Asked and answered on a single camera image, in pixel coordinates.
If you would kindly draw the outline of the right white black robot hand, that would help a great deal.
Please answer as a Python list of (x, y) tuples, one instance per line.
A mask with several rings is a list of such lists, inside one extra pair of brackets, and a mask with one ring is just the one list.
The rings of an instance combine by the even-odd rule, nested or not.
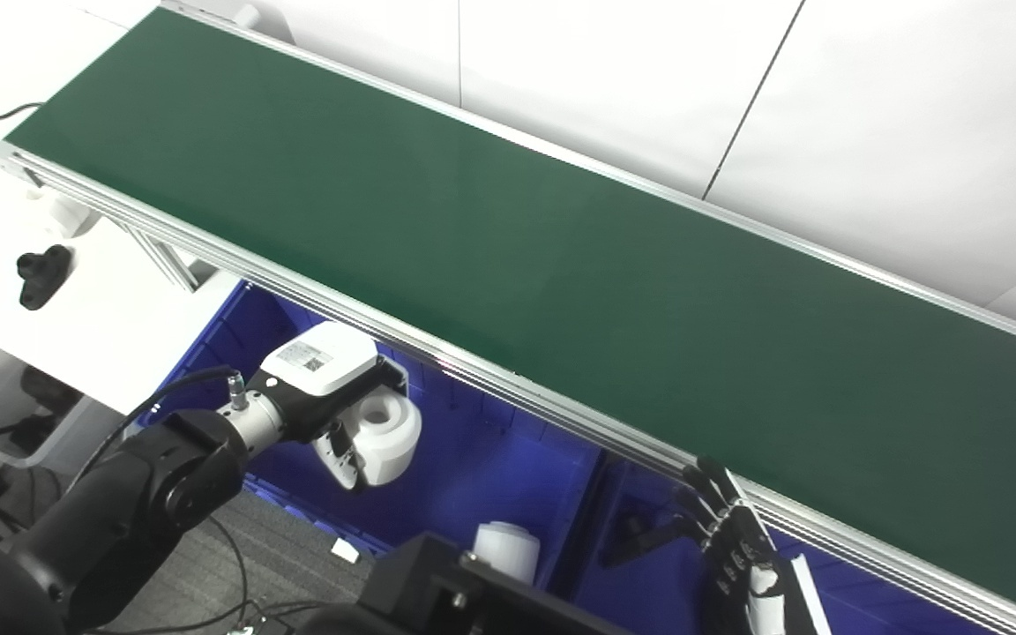
[(736, 477), (716, 459), (682, 467), (677, 501), (703, 556), (705, 634), (831, 634), (803, 556), (786, 558)]

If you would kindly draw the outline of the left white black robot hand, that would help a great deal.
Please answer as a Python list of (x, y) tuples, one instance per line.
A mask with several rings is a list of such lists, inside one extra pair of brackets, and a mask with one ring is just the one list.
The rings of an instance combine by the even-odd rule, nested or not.
[(422, 418), (409, 378), (366, 333), (325, 321), (267, 355), (219, 412), (250, 458), (274, 444), (306, 444), (357, 491), (395, 482), (411, 465)]

